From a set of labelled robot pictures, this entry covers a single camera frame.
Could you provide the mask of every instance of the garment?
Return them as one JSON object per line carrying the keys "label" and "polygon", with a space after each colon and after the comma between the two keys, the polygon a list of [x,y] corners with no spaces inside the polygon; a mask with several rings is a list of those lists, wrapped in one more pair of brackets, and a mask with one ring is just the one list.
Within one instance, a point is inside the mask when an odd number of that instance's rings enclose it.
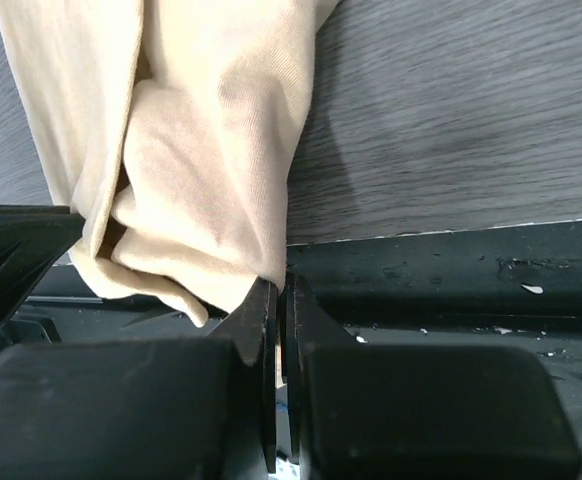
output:
{"label": "garment", "polygon": [[0,31],[70,255],[96,294],[201,325],[284,283],[286,179],[317,27],[337,0],[0,0]]}

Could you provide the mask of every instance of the cloth fold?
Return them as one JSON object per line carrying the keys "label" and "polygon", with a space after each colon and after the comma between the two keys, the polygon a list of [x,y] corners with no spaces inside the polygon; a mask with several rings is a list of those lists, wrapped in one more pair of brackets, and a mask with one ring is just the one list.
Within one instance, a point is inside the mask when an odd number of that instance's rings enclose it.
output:
{"label": "cloth fold", "polygon": [[70,255],[104,298],[197,325],[254,279],[282,287],[286,179],[315,33],[337,0],[0,0],[51,197],[86,219]]}

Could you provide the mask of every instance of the crumpled cloth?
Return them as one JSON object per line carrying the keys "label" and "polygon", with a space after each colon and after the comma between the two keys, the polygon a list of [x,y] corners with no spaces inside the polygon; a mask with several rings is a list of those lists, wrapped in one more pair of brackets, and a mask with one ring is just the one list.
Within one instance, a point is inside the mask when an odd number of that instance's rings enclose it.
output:
{"label": "crumpled cloth", "polygon": [[286,179],[315,33],[337,0],[0,0],[70,256],[103,298],[154,295],[197,325],[257,276],[284,284]]}

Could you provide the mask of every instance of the gray wooden surface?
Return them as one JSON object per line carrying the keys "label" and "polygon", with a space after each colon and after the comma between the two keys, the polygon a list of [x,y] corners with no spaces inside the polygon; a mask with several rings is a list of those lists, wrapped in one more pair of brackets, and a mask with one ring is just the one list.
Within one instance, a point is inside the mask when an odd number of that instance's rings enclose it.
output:
{"label": "gray wooden surface", "polygon": [[[342,0],[291,243],[582,218],[582,0]],[[0,203],[49,203],[0,40]]]}

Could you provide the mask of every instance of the white speck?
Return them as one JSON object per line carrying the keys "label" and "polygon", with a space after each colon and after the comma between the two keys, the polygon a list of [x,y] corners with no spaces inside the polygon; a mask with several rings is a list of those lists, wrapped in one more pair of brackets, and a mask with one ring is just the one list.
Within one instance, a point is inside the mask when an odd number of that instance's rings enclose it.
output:
{"label": "white speck", "polygon": [[535,295],[542,295],[544,293],[544,289],[539,285],[525,285],[524,283],[521,283],[520,286],[527,292],[531,292]]}

